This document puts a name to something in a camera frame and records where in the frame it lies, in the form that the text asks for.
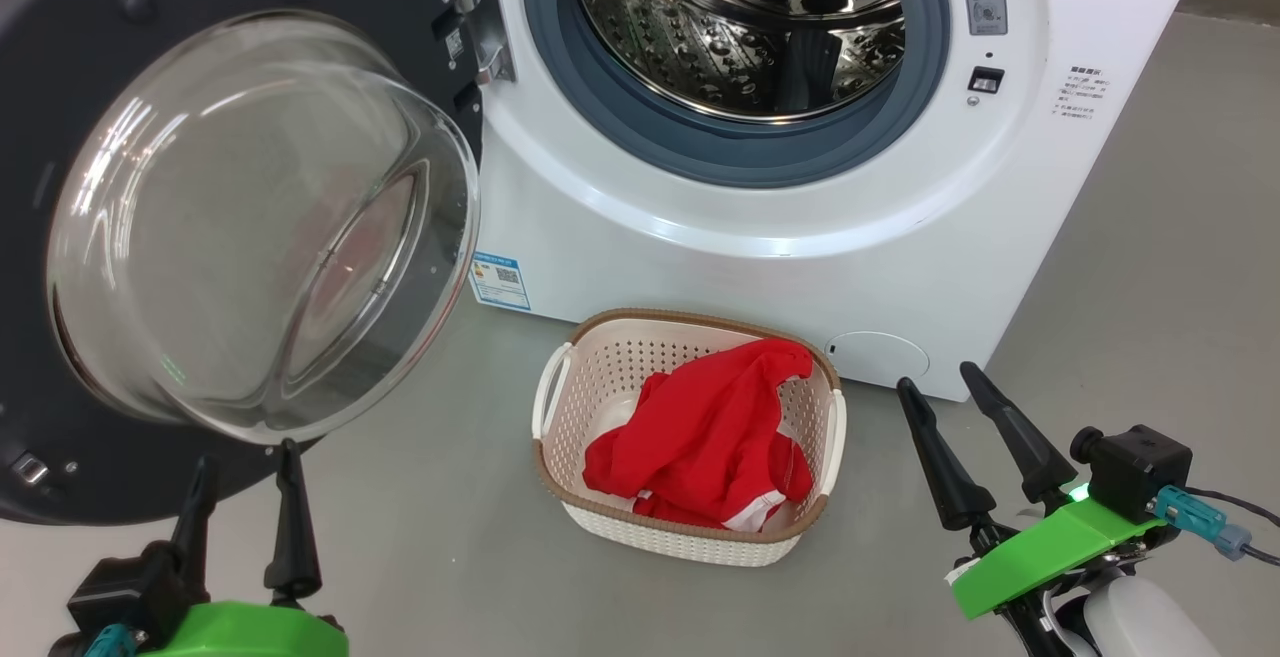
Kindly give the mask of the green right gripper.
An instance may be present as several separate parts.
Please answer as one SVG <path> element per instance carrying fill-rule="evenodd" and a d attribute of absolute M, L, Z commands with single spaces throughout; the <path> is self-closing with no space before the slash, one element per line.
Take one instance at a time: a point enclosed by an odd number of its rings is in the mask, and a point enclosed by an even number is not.
<path fill-rule="evenodd" d="M 1125 542 L 1167 526 L 1160 519 L 1129 521 L 1093 499 L 1088 485 L 1062 492 L 1078 476 L 1066 457 L 977 364 L 960 364 L 960 374 L 1012 456 L 1025 498 L 1057 508 L 1025 530 L 988 539 L 966 567 L 954 570 L 950 587 L 966 619 L 991 613 Z M 961 531 L 989 520 L 993 496 L 972 480 L 951 451 L 914 380 L 900 378 L 896 393 L 943 529 Z"/>

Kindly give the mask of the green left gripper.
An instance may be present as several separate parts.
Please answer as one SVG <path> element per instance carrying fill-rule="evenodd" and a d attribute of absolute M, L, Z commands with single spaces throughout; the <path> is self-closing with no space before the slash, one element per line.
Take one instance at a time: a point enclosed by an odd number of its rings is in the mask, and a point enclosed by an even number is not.
<path fill-rule="evenodd" d="M 283 606 L 298 606 L 323 588 L 323 574 L 305 484 L 302 450 L 280 443 L 276 489 L 280 508 L 264 585 L 271 604 L 212 602 L 205 584 L 209 520 L 216 508 L 219 464 L 198 460 L 166 548 L 169 593 L 189 608 L 172 639 L 140 657 L 349 657 L 349 638 L 333 622 Z"/>

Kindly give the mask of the white front-load washing machine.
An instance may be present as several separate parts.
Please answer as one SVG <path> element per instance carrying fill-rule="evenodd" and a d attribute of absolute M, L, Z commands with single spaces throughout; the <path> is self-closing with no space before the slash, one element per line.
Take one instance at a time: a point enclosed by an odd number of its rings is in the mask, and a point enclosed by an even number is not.
<path fill-rule="evenodd" d="M 515 83 L 483 87 L 477 251 L 518 261 L 529 314 L 699 312 L 773 328 L 826 355 L 883 332 L 931 360 L 913 379 L 964 401 L 960 364 L 995 355 L 1179 0 L 1007 0 L 1007 35 L 973 36 L 950 0 L 940 87 L 863 165 L 805 186 L 712 186 L 613 146 L 572 109 L 500 0 Z M 997 95 L 968 91 L 1004 69 Z"/>

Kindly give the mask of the cream perforated laundry basket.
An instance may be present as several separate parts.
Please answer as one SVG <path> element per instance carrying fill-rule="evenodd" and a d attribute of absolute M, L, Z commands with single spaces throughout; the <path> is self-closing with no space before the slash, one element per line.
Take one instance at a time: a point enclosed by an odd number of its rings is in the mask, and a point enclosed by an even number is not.
<path fill-rule="evenodd" d="M 814 476 L 805 502 L 777 512 L 763 531 L 731 531 L 640 516 L 630 501 L 585 485 L 585 450 L 630 420 L 650 375 L 760 339 L 796 342 L 813 357 L 808 379 L 780 388 L 780 432 L 801 446 Z M 762 567 L 786 556 L 824 512 L 846 421 L 835 369 L 797 337 L 689 312 L 618 309 L 588 319 L 548 360 L 532 406 L 534 464 L 571 519 L 596 537 L 680 560 Z"/>

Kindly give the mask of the metal door hinge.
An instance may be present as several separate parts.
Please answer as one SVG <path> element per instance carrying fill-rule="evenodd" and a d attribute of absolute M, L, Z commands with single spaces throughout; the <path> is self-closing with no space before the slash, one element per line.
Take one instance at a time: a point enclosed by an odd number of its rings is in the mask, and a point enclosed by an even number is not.
<path fill-rule="evenodd" d="M 477 82 L 515 83 L 517 74 L 500 0 L 454 0 L 477 50 Z"/>

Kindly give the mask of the round drain filter cover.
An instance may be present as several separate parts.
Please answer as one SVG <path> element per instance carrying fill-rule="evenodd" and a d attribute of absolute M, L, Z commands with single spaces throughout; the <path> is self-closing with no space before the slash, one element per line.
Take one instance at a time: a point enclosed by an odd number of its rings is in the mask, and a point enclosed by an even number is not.
<path fill-rule="evenodd" d="M 846 332 L 829 338 L 826 356 L 842 379 L 893 387 L 900 378 L 918 379 L 929 368 L 915 343 L 883 332 Z"/>

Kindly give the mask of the blue energy label sticker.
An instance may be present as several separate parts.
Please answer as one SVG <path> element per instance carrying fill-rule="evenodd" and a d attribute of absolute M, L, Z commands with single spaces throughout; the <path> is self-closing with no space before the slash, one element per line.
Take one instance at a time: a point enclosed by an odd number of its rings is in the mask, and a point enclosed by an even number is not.
<path fill-rule="evenodd" d="M 524 312 L 531 311 L 517 260 L 477 251 L 471 260 L 470 280 L 479 302 Z"/>

